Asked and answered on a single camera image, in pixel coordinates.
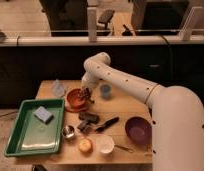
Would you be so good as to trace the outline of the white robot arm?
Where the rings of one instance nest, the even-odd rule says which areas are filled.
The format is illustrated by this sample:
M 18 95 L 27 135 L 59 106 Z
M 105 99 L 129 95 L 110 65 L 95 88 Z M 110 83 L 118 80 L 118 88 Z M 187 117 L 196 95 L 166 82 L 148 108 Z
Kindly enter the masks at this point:
M 183 86 L 158 83 L 116 70 L 101 52 L 84 61 L 84 86 L 103 79 L 129 93 L 152 110 L 153 171 L 204 171 L 204 107 Z

